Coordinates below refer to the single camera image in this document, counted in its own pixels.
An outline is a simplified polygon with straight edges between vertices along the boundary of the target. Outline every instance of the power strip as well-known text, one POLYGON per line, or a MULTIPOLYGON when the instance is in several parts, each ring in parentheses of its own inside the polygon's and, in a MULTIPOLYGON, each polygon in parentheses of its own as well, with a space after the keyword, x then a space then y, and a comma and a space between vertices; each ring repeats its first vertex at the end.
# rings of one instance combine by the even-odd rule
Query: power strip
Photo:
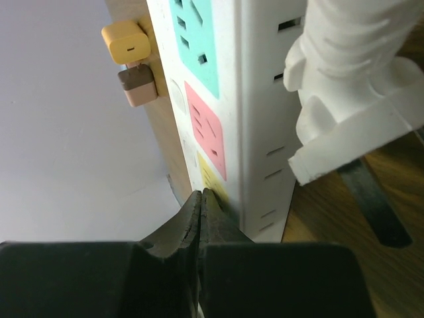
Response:
POLYGON ((300 147, 284 60, 306 0, 147 0, 193 189, 257 242, 281 241, 300 147))

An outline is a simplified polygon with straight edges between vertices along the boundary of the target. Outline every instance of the yellow block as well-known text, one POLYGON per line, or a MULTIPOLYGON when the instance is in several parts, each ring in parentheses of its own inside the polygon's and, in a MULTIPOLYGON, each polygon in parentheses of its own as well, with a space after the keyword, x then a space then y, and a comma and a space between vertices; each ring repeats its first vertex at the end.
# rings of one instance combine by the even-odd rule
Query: yellow block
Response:
POLYGON ((134 21, 119 21, 105 26, 101 35, 117 64, 135 62, 150 55, 149 39, 134 21))
POLYGON ((199 158, 199 166, 201 172, 201 178, 203 180, 203 185, 212 189, 215 194, 219 196, 219 199, 225 204, 229 204, 228 194, 225 191, 224 187, 220 183, 217 176, 213 173, 212 169, 208 166, 207 162, 200 153, 197 153, 197 157, 199 158))

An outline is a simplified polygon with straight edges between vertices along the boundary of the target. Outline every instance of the teal outlet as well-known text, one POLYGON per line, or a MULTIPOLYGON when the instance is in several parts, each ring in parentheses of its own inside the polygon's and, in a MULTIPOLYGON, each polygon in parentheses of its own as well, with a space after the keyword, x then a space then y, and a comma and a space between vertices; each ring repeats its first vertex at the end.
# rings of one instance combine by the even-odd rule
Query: teal outlet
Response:
POLYGON ((181 61, 219 98, 211 0, 170 0, 181 61))

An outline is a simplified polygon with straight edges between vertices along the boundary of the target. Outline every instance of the pink outlet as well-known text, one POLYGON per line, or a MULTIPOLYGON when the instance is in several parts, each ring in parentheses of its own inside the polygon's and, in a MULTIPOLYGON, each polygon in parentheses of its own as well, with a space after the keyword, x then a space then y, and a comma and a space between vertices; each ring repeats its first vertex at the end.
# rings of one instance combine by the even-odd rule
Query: pink outlet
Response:
POLYGON ((206 152, 216 169, 227 180, 225 169, 223 128, 218 116, 206 105, 196 92, 185 84, 194 137, 206 152))

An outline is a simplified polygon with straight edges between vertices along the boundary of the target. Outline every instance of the yellow charger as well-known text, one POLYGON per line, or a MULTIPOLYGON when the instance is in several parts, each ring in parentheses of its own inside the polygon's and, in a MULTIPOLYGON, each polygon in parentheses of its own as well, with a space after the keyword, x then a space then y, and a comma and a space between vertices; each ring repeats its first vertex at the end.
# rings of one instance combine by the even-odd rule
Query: yellow charger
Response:
POLYGON ((119 21, 105 26, 101 35, 117 64, 135 62, 150 55, 148 37, 134 21, 119 21))

